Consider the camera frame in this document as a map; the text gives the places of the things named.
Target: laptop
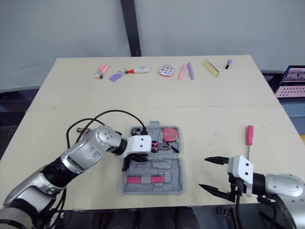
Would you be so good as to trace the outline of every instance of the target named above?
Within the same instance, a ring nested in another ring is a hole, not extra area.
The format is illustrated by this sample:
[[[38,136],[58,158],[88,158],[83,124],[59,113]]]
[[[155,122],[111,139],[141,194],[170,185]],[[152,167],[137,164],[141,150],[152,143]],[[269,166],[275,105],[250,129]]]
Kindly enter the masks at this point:
[[[274,93],[294,123],[305,134],[305,65],[290,65]]]

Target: black pole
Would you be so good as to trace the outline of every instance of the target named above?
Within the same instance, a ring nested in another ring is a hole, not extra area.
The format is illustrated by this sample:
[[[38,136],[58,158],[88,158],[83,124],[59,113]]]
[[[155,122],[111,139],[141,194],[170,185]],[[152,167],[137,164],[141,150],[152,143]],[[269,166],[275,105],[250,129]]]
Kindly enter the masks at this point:
[[[121,0],[121,5],[131,56],[141,56],[134,0]]]

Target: pink pliers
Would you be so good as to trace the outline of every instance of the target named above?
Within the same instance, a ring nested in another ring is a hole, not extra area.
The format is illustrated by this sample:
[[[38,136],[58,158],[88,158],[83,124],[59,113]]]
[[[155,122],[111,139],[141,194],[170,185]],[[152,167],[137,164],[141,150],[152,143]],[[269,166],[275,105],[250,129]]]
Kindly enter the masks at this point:
[[[157,141],[152,141],[152,153],[157,153],[159,150],[169,150],[172,147],[168,144],[158,143]]]

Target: screwdriver handle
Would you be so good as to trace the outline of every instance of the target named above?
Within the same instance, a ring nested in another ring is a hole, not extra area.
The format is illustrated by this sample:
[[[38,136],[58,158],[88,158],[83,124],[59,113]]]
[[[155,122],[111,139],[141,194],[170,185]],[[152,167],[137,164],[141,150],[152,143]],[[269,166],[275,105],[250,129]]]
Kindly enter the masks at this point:
[[[249,125],[246,130],[246,145],[251,146],[253,141],[254,127]]]

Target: laptop keyboard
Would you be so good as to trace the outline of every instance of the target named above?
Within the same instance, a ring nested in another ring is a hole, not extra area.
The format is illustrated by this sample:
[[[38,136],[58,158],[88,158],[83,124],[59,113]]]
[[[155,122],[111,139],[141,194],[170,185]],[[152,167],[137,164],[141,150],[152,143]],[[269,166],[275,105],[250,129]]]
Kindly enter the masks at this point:
[[[289,117],[305,117],[305,103],[301,104],[282,104]]]

